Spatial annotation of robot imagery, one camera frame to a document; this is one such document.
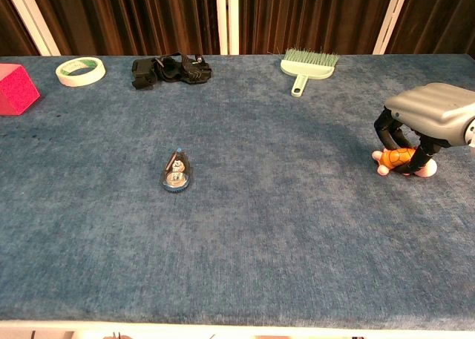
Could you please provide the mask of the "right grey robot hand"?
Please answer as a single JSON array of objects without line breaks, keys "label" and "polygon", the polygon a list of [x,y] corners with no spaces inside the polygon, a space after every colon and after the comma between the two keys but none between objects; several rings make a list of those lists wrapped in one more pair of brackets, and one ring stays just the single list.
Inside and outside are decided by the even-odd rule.
[{"label": "right grey robot hand", "polygon": [[391,170],[409,175],[419,171],[441,148],[468,146],[465,130],[473,119],[475,91],[430,83],[390,97],[374,128],[387,150],[416,149],[409,163]]}]

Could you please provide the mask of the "orange turtle toy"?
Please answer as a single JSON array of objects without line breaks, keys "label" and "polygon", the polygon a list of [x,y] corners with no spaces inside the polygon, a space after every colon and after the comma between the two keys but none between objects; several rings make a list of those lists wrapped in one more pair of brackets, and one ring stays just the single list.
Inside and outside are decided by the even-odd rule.
[{"label": "orange turtle toy", "polygon": [[[415,148],[398,148],[395,150],[387,150],[385,148],[383,151],[372,152],[372,158],[378,164],[378,174],[385,176],[396,167],[409,163],[415,150]],[[419,171],[416,171],[415,175],[426,178],[433,176],[436,171],[437,164],[431,159]]]}]

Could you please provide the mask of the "green dustpan brush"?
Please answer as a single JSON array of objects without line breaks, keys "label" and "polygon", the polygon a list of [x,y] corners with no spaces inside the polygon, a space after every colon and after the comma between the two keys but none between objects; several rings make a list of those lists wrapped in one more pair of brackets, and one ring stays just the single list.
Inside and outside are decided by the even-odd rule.
[{"label": "green dustpan brush", "polygon": [[281,60],[281,70],[294,76],[291,95],[300,97],[309,79],[321,80],[332,76],[339,55],[334,53],[316,53],[311,50],[290,48]]}]

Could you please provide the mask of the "blue table cloth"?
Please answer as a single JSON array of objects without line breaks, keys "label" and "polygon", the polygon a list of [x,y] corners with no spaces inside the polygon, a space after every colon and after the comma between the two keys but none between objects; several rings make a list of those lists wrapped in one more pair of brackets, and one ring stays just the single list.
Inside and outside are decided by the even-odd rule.
[{"label": "blue table cloth", "polygon": [[136,90],[130,56],[83,88],[15,58],[41,99],[0,116],[0,320],[474,330],[475,157],[421,179],[371,154],[386,98],[475,90],[475,60],[342,56],[300,98],[277,56],[207,61],[205,84]]}]

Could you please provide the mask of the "transparent correction tape dispenser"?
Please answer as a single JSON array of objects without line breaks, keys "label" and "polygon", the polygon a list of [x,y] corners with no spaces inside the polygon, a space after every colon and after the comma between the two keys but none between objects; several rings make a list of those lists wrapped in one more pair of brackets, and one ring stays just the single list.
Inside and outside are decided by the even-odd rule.
[{"label": "transparent correction tape dispenser", "polygon": [[186,153],[178,148],[174,151],[161,174],[161,184],[171,193],[184,191],[191,182],[191,166]]}]

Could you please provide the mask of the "dark brown curtain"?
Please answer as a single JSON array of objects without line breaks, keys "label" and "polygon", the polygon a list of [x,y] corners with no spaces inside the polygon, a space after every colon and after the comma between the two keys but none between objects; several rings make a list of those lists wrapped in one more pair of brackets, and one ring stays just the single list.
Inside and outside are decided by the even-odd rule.
[{"label": "dark brown curtain", "polygon": [[[239,0],[240,53],[373,53],[390,0]],[[63,56],[220,54],[216,0],[36,0]],[[385,53],[475,58],[475,0],[405,0]],[[0,56],[41,55],[0,0]]]}]

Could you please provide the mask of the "white tape roll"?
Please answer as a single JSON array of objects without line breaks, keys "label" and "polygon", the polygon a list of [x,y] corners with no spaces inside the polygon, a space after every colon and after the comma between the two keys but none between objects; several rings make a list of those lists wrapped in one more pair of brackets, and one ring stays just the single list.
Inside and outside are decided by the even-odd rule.
[{"label": "white tape roll", "polygon": [[[90,68],[87,73],[73,75],[73,72]],[[96,57],[70,59],[56,68],[58,80],[68,87],[82,87],[99,81],[106,73],[103,62]]]}]

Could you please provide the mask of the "pink foam block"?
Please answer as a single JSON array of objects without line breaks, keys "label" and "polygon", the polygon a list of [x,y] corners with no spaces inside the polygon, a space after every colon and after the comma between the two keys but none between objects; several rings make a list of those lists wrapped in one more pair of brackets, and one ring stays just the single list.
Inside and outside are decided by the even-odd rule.
[{"label": "pink foam block", "polygon": [[0,63],[0,116],[19,116],[39,97],[23,65]]}]

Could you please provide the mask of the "white slotted frame post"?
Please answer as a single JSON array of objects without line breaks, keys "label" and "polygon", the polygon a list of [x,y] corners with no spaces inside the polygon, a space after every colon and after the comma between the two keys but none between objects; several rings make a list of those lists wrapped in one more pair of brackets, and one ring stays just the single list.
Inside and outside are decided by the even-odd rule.
[{"label": "white slotted frame post", "polygon": [[373,48],[373,55],[385,54],[404,2],[405,0],[390,0],[378,34],[378,38]]}]

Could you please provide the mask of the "white centre frame post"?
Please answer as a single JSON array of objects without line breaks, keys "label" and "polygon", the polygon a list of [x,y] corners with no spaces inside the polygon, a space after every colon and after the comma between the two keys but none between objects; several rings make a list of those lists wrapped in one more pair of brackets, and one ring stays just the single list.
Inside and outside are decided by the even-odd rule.
[{"label": "white centre frame post", "polygon": [[221,55],[240,53],[239,0],[216,0]]}]

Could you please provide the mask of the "white slanted frame post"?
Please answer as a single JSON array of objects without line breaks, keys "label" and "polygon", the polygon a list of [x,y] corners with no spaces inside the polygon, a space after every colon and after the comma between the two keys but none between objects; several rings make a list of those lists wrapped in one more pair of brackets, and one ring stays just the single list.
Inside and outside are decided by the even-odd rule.
[{"label": "white slanted frame post", "polygon": [[40,54],[42,56],[60,56],[61,53],[36,0],[11,1]]}]

